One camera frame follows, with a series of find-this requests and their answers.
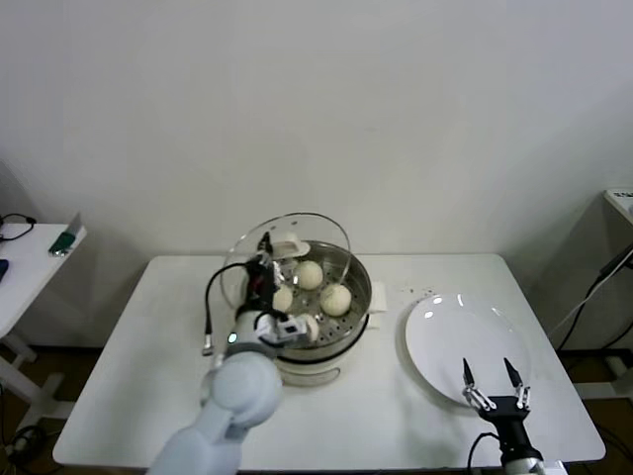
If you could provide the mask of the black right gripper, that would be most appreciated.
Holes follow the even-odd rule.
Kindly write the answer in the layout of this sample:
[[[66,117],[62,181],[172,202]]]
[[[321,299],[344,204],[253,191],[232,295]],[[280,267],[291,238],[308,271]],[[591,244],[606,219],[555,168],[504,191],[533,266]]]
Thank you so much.
[[[514,389],[514,396],[489,398],[476,385],[466,358],[463,362],[463,396],[478,415],[492,424],[500,443],[503,456],[532,456],[533,447],[524,426],[530,409],[530,387],[525,386],[518,370],[507,359],[503,363]]]

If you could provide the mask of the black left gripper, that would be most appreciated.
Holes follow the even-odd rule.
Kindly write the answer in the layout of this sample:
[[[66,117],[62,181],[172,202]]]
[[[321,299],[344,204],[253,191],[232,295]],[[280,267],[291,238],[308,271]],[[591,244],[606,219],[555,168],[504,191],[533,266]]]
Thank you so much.
[[[256,253],[272,257],[274,253],[271,235],[265,232],[259,240]],[[246,262],[247,284],[245,306],[251,310],[271,310],[277,286],[285,283],[282,266],[277,261],[259,261],[251,259]]]

